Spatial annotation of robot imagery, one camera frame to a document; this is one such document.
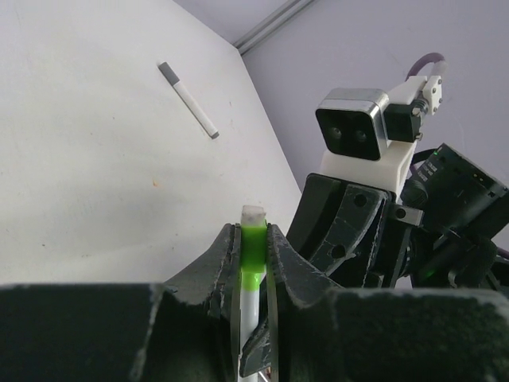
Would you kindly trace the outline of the grey cap whiteboard marker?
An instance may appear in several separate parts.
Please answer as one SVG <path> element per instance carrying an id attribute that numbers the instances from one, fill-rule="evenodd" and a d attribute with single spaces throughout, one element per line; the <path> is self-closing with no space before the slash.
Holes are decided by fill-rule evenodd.
<path id="1" fill-rule="evenodd" d="M 162 62 L 158 66 L 159 71 L 165 77 L 169 85 L 179 95 L 185 106 L 192 113 L 196 121 L 201 125 L 202 129 L 210 139 L 216 139 L 220 136 L 219 131 L 214 126 L 210 118 L 193 98 L 189 90 L 184 86 L 180 77 L 171 69 L 167 62 Z"/>

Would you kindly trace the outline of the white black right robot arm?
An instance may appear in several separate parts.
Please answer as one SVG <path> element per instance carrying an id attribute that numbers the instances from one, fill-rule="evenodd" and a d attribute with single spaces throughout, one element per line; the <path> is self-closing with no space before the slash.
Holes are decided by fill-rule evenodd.
<path id="1" fill-rule="evenodd" d="M 312 173 L 287 233 L 293 249 L 342 287 L 507 292 L 508 189 L 452 147 L 415 154 L 396 195 Z"/>

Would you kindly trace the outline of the lime green marker cap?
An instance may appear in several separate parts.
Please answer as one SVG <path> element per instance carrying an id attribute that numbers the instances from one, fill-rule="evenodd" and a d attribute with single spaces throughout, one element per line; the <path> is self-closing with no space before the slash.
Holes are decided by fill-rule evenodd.
<path id="1" fill-rule="evenodd" d="M 244 205 L 241 228 L 241 285 L 246 291 L 257 291 L 266 271 L 266 213 L 263 207 Z"/>

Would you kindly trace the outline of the white lime-tipped marker body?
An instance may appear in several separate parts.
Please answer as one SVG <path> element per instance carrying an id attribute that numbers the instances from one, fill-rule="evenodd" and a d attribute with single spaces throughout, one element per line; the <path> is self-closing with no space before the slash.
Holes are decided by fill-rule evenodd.
<path id="1" fill-rule="evenodd" d="M 239 355 L 243 355 L 243 346 L 254 332 L 259 322 L 259 290 L 247 290 L 241 287 L 240 291 L 240 328 L 239 328 Z"/>

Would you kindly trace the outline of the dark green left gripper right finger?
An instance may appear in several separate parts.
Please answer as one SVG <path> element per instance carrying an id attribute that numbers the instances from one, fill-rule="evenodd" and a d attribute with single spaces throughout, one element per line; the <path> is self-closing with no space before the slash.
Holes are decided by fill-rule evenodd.
<path id="1" fill-rule="evenodd" d="M 505 381 L 508 300 L 480 289 L 343 288 L 267 229 L 274 381 Z"/>

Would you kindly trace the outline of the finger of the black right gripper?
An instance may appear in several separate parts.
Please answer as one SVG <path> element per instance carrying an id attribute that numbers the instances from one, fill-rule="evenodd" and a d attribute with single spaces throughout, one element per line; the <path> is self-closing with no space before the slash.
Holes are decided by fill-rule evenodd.
<path id="1" fill-rule="evenodd" d="M 327 275 L 346 255 L 336 221 L 345 190 L 344 181 L 311 173 L 286 234 L 294 251 Z"/>
<path id="2" fill-rule="evenodd" d="M 317 248 L 317 268 L 342 287 L 363 287 L 381 241 L 392 193 L 342 181 L 338 209 Z"/>

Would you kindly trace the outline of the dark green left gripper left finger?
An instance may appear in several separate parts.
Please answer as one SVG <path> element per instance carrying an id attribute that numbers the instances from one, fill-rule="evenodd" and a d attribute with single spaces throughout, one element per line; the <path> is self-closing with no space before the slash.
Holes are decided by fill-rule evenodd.
<path id="1" fill-rule="evenodd" d="M 4 381 L 235 381 L 240 227 L 163 283 L 1 289 Z"/>

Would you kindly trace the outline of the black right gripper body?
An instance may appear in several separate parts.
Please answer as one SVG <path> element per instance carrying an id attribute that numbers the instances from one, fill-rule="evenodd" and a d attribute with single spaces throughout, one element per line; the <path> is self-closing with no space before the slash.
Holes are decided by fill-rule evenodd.
<path id="1" fill-rule="evenodd" d="M 405 212 L 422 212 L 418 226 L 389 220 L 369 268 L 370 287 L 394 287 L 408 275 L 416 287 L 481 288 L 497 255 L 479 220 L 493 217 L 495 186 L 407 186 Z"/>

